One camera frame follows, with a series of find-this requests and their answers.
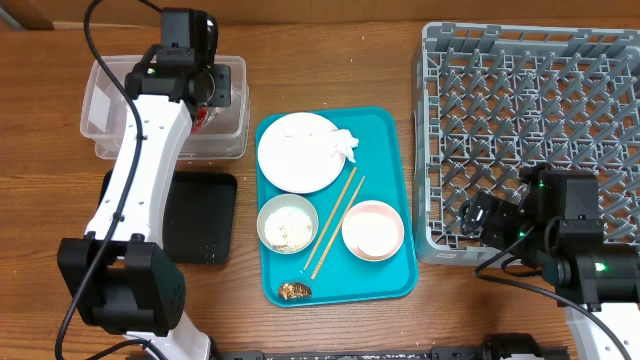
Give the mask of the red silver foil wrapper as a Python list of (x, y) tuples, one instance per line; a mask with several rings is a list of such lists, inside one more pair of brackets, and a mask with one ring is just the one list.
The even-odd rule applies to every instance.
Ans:
[(218, 116), (219, 108), (218, 107), (207, 107), (207, 106), (199, 106), (196, 117), (193, 123), (193, 127), (191, 129), (192, 134), (199, 133), (202, 129), (204, 129), (215, 117)]

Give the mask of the white tissue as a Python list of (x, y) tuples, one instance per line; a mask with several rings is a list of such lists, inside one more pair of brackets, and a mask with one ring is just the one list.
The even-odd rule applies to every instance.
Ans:
[(349, 162), (355, 163), (354, 151), (358, 146), (359, 140), (348, 129), (332, 130), (327, 135), (325, 156), (329, 159), (336, 154), (341, 154)]

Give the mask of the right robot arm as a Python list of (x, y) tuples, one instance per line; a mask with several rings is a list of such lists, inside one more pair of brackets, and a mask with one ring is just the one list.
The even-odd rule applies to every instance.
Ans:
[(639, 254), (606, 242), (597, 177), (547, 163), (519, 177), (518, 203), (478, 192), (461, 204), (461, 233), (498, 251), (474, 276), (554, 300), (580, 356), (638, 358)]

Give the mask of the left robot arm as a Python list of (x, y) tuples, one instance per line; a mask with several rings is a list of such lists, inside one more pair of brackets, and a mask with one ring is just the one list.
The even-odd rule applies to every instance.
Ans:
[(214, 359), (213, 338), (185, 312), (183, 273), (163, 249), (178, 155), (212, 107), (230, 104), (230, 71), (215, 63), (219, 27), (204, 11), (165, 7), (161, 40), (114, 86), (128, 110), (106, 191), (84, 235), (60, 242), (69, 315), (155, 359)]

